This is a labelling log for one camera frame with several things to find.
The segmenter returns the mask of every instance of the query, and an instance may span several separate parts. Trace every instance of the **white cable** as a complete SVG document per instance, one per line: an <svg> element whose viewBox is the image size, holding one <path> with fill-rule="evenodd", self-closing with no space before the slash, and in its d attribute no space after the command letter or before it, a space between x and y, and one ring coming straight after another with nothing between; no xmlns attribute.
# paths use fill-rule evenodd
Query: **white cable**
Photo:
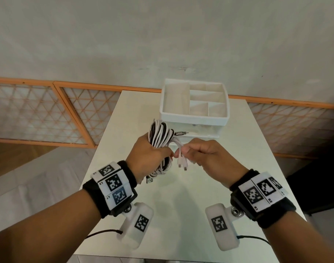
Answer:
<svg viewBox="0 0 334 263"><path fill-rule="evenodd" d="M178 157L178 166L184 167L184 170L187 170L188 163L186 158L181 152L181 148L183 146L182 142L178 139L176 134L186 134L186 132L174 132L173 129L169 129L167 124L163 122L162 120L155 120L153 121L150 131L148 133L148 139L152 146L155 148L162 148L164 146L169 146L171 142L174 142L177 144L179 148L179 157ZM172 158L168 157L163 159L163 161L160 163L156 171L150 173L148 176L151 178L156 177L157 175L165 174L169 168L172 165Z"/></svg>

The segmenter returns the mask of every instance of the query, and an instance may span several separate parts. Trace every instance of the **shoji panel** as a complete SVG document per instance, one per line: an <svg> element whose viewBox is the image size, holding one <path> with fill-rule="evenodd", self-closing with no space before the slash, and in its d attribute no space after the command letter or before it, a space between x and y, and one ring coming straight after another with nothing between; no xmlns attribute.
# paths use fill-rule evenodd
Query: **shoji panel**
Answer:
<svg viewBox="0 0 334 263"><path fill-rule="evenodd" d="M334 110L249 103L273 153L318 156L334 143Z"/></svg>
<svg viewBox="0 0 334 263"><path fill-rule="evenodd" d="M76 88L64 88L64 91L91 138L98 145L120 92Z"/></svg>
<svg viewBox="0 0 334 263"><path fill-rule="evenodd" d="M50 87L0 84L0 138L85 144Z"/></svg>

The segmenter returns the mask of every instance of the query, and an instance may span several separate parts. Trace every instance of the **wooden floor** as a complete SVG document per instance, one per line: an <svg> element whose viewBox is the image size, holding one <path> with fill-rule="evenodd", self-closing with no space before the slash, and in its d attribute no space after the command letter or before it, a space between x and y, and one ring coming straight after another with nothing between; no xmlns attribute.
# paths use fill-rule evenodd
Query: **wooden floor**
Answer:
<svg viewBox="0 0 334 263"><path fill-rule="evenodd" d="M0 176L56 148L56 146L0 143Z"/></svg>

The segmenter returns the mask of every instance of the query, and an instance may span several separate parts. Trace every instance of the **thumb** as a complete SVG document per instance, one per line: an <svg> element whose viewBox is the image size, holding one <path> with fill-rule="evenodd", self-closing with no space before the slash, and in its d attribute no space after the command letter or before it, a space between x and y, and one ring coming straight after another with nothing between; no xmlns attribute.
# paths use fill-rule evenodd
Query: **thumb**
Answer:
<svg viewBox="0 0 334 263"><path fill-rule="evenodd" d="M200 165L202 165L207 157L207 154L198 152L197 150L194 150L192 148L189 148L187 146L182 146L181 149L183 155L185 158L187 158L190 161L196 162Z"/></svg>
<svg viewBox="0 0 334 263"><path fill-rule="evenodd" d="M173 157L173 154L174 154L173 151L167 146L159 148L158 150L160 151L163 159L167 157Z"/></svg>

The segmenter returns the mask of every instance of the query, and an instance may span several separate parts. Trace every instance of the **white drawer organizer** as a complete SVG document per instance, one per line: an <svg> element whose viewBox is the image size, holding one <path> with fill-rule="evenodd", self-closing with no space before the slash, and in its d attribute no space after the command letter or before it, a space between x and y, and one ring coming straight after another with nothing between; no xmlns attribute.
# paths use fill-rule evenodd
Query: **white drawer organizer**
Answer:
<svg viewBox="0 0 334 263"><path fill-rule="evenodd" d="M175 131L189 132L180 137L186 143L193 137L212 139L229 119L229 99L221 83L165 79L160 118Z"/></svg>

